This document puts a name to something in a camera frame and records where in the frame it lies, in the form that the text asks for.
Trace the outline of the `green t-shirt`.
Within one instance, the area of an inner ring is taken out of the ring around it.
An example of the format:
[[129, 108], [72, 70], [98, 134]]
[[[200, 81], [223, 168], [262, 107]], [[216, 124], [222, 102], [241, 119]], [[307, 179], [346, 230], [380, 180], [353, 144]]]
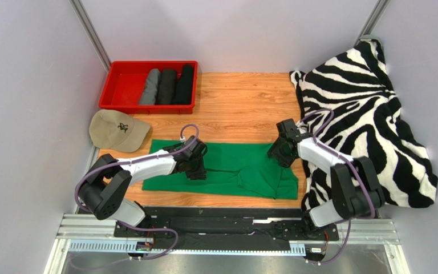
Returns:
[[144, 181], [144, 191], [193, 192], [271, 199], [298, 197], [298, 178], [267, 156], [270, 143], [207, 143], [206, 179], [189, 180], [184, 173]]

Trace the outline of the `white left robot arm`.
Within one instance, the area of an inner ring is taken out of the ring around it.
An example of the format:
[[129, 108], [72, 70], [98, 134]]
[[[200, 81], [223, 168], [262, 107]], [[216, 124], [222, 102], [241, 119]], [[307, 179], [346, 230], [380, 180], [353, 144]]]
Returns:
[[147, 214], [137, 202], [125, 198], [128, 188], [147, 179], [179, 173], [184, 173], [189, 180], [204, 180], [203, 157], [207, 152], [207, 145], [191, 136], [188, 140], [136, 158], [116, 159], [105, 154], [76, 186], [75, 200], [98, 220], [113, 219], [136, 227]]

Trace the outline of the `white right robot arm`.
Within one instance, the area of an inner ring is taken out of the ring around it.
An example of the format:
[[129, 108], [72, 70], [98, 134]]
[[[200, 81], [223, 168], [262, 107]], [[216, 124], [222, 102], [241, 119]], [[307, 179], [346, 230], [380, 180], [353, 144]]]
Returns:
[[322, 228], [359, 217], [375, 217], [385, 197], [372, 161], [353, 158], [333, 150], [303, 132], [292, 119], [276, 125], [278, 137], [267, 152], [280, 166], [290, 167], [296, 159], [306, 160], [331, 179], [331, 199], [307, 211], [307, 224]]

